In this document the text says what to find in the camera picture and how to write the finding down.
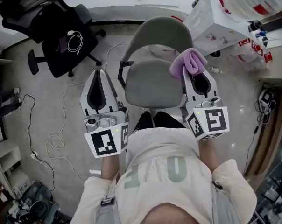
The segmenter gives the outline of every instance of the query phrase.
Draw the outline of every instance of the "black office chair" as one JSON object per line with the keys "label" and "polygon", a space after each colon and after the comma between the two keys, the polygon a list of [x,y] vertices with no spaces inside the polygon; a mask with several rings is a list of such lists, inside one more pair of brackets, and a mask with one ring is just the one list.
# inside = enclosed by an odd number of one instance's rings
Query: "black office chair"
{"label": "black office chair", "polygon": [[[0,0],[3,27],[22,32],[36,43],[42,42],[44,57],[35,57],[33,50],[28,53],[32,74],[39,71],[37,63],[47,62],[54,77],[67,72],[72,77],[72,69],[87,56],[97,66],[101,66],[102,62],[90,53],[98,44],[96,36],[103,37],[106,32],[92,31],[92,17],[88,9],[81,4],[70,7],[64,0],[42,1],[44,0]],[[79,31],[84,39],[78,54],[67,49],[71,38],[67,33],[71,30]]]}

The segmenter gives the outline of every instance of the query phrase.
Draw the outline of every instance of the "chair backrest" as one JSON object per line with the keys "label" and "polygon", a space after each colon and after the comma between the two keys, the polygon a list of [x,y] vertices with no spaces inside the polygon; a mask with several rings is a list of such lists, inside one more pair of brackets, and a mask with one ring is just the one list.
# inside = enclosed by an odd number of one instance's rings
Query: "chair backrest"
{"label": "chair backrest", "polygon": [[193,47],[190,31],[181,21],[172,17],[155,17],[139,27],[121,61],[127,62],[136,50],[154,44],[173,48],[180,53]]}
{"label": "chair backrest", "polygon": [[24,33],[36,43],[59,35],[65,24],[64,13],[72,8],[63,0],[0,0],[2,26]]}

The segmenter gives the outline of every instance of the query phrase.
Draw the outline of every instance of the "white cable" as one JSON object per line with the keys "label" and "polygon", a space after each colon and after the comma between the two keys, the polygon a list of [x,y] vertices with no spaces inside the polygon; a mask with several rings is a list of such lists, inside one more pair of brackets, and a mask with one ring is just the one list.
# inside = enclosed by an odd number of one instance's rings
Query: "white cable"
{"label": "white cable", "polygon": [[[63,114],[64,114],[64,123],[63,123],[63,126],[62,126],[61,130],[60,130],[59,132],[57,132],[57,133],[50,132],[50,133],[48,134],[48,141],[47,141],[44,145],[45,145],[45,147],[46,147],[46,153],[47,153],[47,156],[48,156],[46,159],[49,159],[51,166],[53,166],[52,159],[66,159],[66,160],[68,161],[68,163],[70,164],[70,166],[71,166],[73,172],[77,175],[77,177],[78,177],[80,180],[82,180],[82,178],[76,173],[76,171],[75,171],[74,167],[72,166],[71,162],[70,162],[66,157],[50,157],[50,156],[49,156],[49,153],[48,153],[48,147],[47,147],[47,143],[49,143],[53,148],[58,149],[58,150],[60,150],[60,149],[62,149],[62,148],[65,147],[65,143],[64,143],[62,137],[60,136],[60,134],[62,133],[62,131],[63,131],[64,127],[65,127],[65,124],[66,124],[66,114],[65,114],[65,109],[64,109],[64,105],[63,105],[63,100],[64,100],[64,97],[65,97],[65,94],[66,94],[68,88],[70,88],[71,86],[74,86],[74,85],[84,85],[84,84],[70,84],[70,85],[67,87],[65,93],[63,94],[62,102],[61,102],[61,104],[62,104],[62,109],[63,109]],[[61,146],[55,145],[55,138],[56,138],[56,137],[58,137],[58,139],[61,141],[61,143],[62,143]],[[36,160],[36,161],[39,161],[39,162],[40,162],[43,166],[45,166],[46,168],[49,168],[49,166],[45,165],[42,161],[40,161],[40,160],[38,160],[38,159],[35,159],[35,160]]]}
{"label": "white cable", "polygon": [[120,44],[118,44],[118,45],[116,45],[116,46],[111,47],[111,48],[108,50],[108,52],[107,52],[107,57],[106,57],[106,65],[105,65],[105,67],[104,67],[104,70],[106,70],[106,67],[107,67],[107,65],[108,65],[108,55],[109,55],[110,50],[112,50],[113,48],[118,47],[118,46],[120,46],[120,45],[127,45],[127,44],[126,44],[126,43],[120,43]]}
{"label": "white cable", "polygon": [[[271,106],[271,104],[272,104],[273,102],[276,104],[276,102],[275,102],[274,100],[272,100],[271,103],[270,103],[270,105],[269,105],[269,107]],[[260,118],[259,118],[259,120],[257,119],[257,121],[258,121],[261,125],[266,125],[266,124],[271,120],[271,112],[272,112],[274,109],[268,108],[266,111],[261,112],[261,116],[259,116]],[[267,120],[267,122],[263,123],[262,121],[263,121],[263,118],[264,118],[265,115],[268,115],[268,120]]]}
{"label": "white cable", "polygon": [[[68,51],[76,52],[77,54],[79,54],[79,52],[80,52],[80,50],[81,50],[81,48],[83,46],[83,42],[84,42],[84,39],[83,39],[81,33],[78,32],[78,31],[69,31],[67,35],[72,35],[70,40],[68,41],[68,44],[67,44]],[[70,49],[70,42],[71,42],[72,38],[74,38],[74,37],[78,37],[80,39],[80,44],[79,44],[79,46],[77,48]]]}
{"label": "white cable", "polygon": [[270,37],[270,36],[267,36],[267,35],[257,35],[257,34],[254,34],[254,35],[255,36],[261,36],[261,37],[270,38],[271,40],[268,40],[269,42],[273,41],[273,40],[280,40],[280,41],[282,41],[282,39],[280,39],[280,38],[274,38],[274,37]]}

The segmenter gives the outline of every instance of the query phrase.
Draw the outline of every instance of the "pink towel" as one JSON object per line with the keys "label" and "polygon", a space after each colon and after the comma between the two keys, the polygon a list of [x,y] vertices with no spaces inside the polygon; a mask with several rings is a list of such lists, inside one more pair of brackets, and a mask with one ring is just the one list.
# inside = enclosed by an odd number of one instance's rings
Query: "pink towel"
{"label": "pink towel", "polygon": [[207,60],[199,51],[194,48],[189,48],[183,51],[174,60],[170,66],[170,73],[172,77],[180,79],[183,73],[183,66],[186,67],[187,71],[192,75],[198,75],[204,72]]}

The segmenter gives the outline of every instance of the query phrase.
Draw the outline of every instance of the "wire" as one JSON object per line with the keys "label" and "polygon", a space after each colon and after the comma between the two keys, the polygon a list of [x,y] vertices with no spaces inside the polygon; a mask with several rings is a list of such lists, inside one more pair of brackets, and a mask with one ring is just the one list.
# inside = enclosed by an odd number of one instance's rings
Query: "wire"
{"label": "wire", "polygon": [[282,159],[280,160],[280,162],[272,169],[272,171],[264,178],[267,179],[275,170],[276,168],[282,163]]}
{"label": "wire", "polygon": [[106,67],[107,67],[107,65],[108,65],[108,56],[109,56],[110,50],[112,50],[113,48],[118,47],[118,46],[120,46],[120,45],[127,45],[127,44],[126,44],[126,43],[120,43],[120,44],[118,44],[118,45],[116,45],[116,46],[111,47],[111,48],[108,50],[108,52],[107,52],[107,57],[106,57],[106,64],[105,64],[104,70],[106,70]]}
{"label": "wire", "polygon": [[23,100],[22,100],[21,103],[24,102],[26,96],[31,97],[31,98],[34,100],[34,103],[33,103],[32,107],[31,107],[31,110],[30,110],[30,121],[29,121],[28,130],[27,130],[28,135],[29,135],[29,140],[30,140],[30,149],[31,149],[31,152],[33,152],[33,149],[32,149],[32,140],[31,140],[31,135],[30,135],[30,131],[29,131],[29,130],[30,130],[30,127],[31,127],[31,117],[32,117],[32,110],[33,110],[33,107],[35,106],[35,99],[34,99],[32,96],[26,94],[26,95],[24,95]]}
{"label": "wire", "polygon": [[261,36],[261,37],[270,38],[271,40],[269,40],[269,42],[270,42],[270,41],[273,41],[273,40],[280,40],[280,41],[282,41],[282,39],[270,37],[270,36],[267,36],[267,35],[257,35],[257,34],[254,34],[254,35],[255,35],[255,36]]}
{"label": "wire", "polygon": [[[47,153],[47,156],[48,156],[46,159],[49,159],[51,165],[53,165],[52,159],[66,159],[66,160],[68,161],[68,163],[70,164],[70,166],[71,166],[73,172],[76,174],[76,176],[77,176],[81,181],[83,181],[82,178],[76,173],[76,171],[75,171],[73,165],[71,164],[71,162],[70,162],[66,157],[63,157],[63,156],[61,156],[61,157],[50,157],[50,155],[49,155],[49,153],[48,153],[48,147],[47,147],[47,143],[49,143],[53,148],[55,148],[55,149],[57,149],[57,150],[63,149],[63,148],[65,147],[65,143],[64,143],[64,141],[63,141],[63,139],[62,139],[62,137],[61,137],[61,135],[60,135],[60,134],[62,133],[64,127],[65,127],[65,124],[66,124],[66,113],[65,113],[65,108],[64,108],[64,105],[63,105],[63,101],[64,101],[64,97],[65,97],[66,92],[68,91],[68,89],[69,89],[71,86],[74,86],[74,85],[84,85],[84,84],[70,84],[70,85],[66,88],[66,90],[65,90],[65,92],[64,92],[64,94],[63,94],[63,97],[62,97],[62,101],[61,101],[61,105],[62,105],[62,109],[63,109],[63,114],[64,114],[64,123],[63,123],[62,128],[61,128],[61,130],[60,130],[59,132],[57,132],[57,133],[53,133],[53,132],[48,133],[48,141],[47,141],[44,145],[45,145],[46,153]],[[62,144],[61,146],[57,146],[57,145],[55,144],[55,138],[56,138],[56,137],[61,141],[61,144]]]}
{"label": "wire", "polygon": [[[68,51],[70,51],[70,52],[76,52],[77,54],[79,54],[79,52],[80,52],[80,50],[81,50],[81,48],[82,48],[82,46],[83,46],[83,42],[84,42],[84,39],[83,39],[81,33],[78,32],[78,31],[69,31],[68,34],[72,35],[71,38],[70,38],[70,40],[68,41],[68,44],[67,44],[67,49],[68,49]],[[80,39],[80,44],[79,44],[79,46],[78,46],[77,48],[75,48],[75,49],[70,49],[70,42],[71,42],[72,38],[74,38],[74,37],[78,37],[78,38]]]}
{"label": "wire", "polygon": [[267,108],[267,110],[265,110],[265,111],[262,111],[261,109],[260,109],[260,104],[261,104],[261,100],[258,102],[258,101],[256,101],[255,103],[254,103],[254,106],[255,106],[255,110],[257,111],[257,112],[259,112],[259,113],[261,113],[256,119],[257,119],[257,122],[258,123],[260,123],[261,125],[266,125],[269,121],[270,121],[270,119],[271,119],[271,112],[276,108],[276,101],[274,101],[274,100],[272,100],[271,101],[271,103],[270,103],[270,105],[268,106],[268,108]]}
{"label": "wire", "polygon": [[245,174],[245,171],[246,171],[246,168],[247,168],[250,148],[251,148],[251,146],[252,146],[252,144],[253,144],[253,142],[254,142],[255,135],[256,135],[256,133],[257,133],[257,131],[258,131],[260,125],[261,125],[261,124],[259,124],[258,126],[256,126],[256,128],[255,128],[255,130],[254,130],[252,142],[251,142],[251,144],[250,144],[250,146],[249,146],[249,148],[248,148],[247,160],[246,160],[246,165],[245,165],[245,169],[244,169],[243,175]]}
{"label": "wire", "polygon": [[36,101],[35,101],[35,99],[34,99],[33,96],[30,96],[30,95],[26,94],[26,95],[24,95],[23,100],[22,100],[21,103],[24,102],[26,96],[31,97],[31,98],[34,100],[34,103],[33,103],[32,107],[31,107],[31,110],[30,110],[30,121],[29,121],[29,125],[28,125],[28,135],[29,135],[29,140],[30,140],[30,149],[31,149],[31,152],[34,154],[36,160],[38,160],[40,163],[45,162],[45,163],[52,169],[53,189],[49,191],[50,194],[51,194],[51,199],[52,199],[52,198],[53,198],[52,191],[55,190],[54,169],[53,169],[46,161],[43,161],[43,160],[39,159],[39,158],[35,155],[35,153],[34,153],[34,151],[33,151],[33,149],[32,149],[32,140],[31,140],[31,135],[30,135],[30,127],[31,127],[31,119],[32,119],[32,110],[33,110],[33,108],[34,108],[34,106],[35,106]]}
{"label": "wire", "polygon": [[[31,140],[31,135],[30,135],[30,127],[31,127],[32,110],[33,110],[33,108],[34,108],[34,106],[35,106],[36,100],[34,99],[33,96],[30,96],[30,95],[26,94],[26,95],[24,96],[22,102],[21,102],[21,103],[24,102],[26,96],[31,97],[31,98],[34,100],[34,103],[33,103],[32,108],[31,108],[31,110],[30,110],[30,121],[29,121],[29,126],[28,126],[28,135],[29,135],[29,140],[30,140],[30,150],[31,150],[31,152],[32,152],[32,153],[34,154],[34,156],[35,156],[34,160],[40,162],[44,167],[46,167],[46,168],[51,168],[51,169],[52,169],[53,189],[50,190],[51,199],[53,199],[52,191],[55,190],[54,169],[52,168],[52,166],[53,166],[52,159],[58,159],[58,158],[60,158],[60,159],[66,159],[66,160],[68,161],[68,163],[70,164],[70,166],[71,166],[73,172],[76,174],[76,176],[77,176],[81,181],[83,181],[82,178],[76,173],[76,171],[75,171],[73,165],[71,164],[71,162],[70,162],[66,157],[62,157],[62,156],[61,156],[61,157],[50,157],[50,156],[49,156],[49,153],[48,153],[48,148],[47,148],[47,143],[49,143],[53,148],[58,149],[58,150],[65,147],[65,143],[64,143],[62,137],[60,136],[60,133],[63,131],[63,129],[64,129],[64,127],[65,127],[65,124],[66,124],[66,113],[65,113],[65,108],[64,108],[64,105],[63,105],[63,100],[64,100],[64,97],[65,97],[65,94],[66,94],[67,90],[68,90],[71,86],[74,86],[74,85],[84,85],[84,84],[71,84],[71,85],[69,85],[69,86],[67,87],[67,89],[66,89],[66,91],[65,91],[65,93],[64,93],[64,95],[63,95],[63,97],[62,97],[62,102],[61,102],[61,104],[62,104],[62,109],[63,109],[63,114],[64,114],[64,123],[63,123],[63,126],[62,126],[60,132],[58,132],[58,133],[52,133],[52,132],[50,132],[50,133],[48,134],[48,141],[45,143],[46,153],[47,153],[48,159],[49,159],[49,161],[50,161],[50,164],[49,164],[48,162],[46,162],[45,160],[39,159],[39,158],[37,157],[37,155],[34,153],[34,150],[32,149],[32,140]],[[50,141],[50,138],[51,138],[51,137],[54,137],[53,143]],[[56,145],[55,145],[55,137],[58,137],[58,138],[60,139],[60,141],[61,141],[61,143],[62,143],[61,146],[56,146]]]}

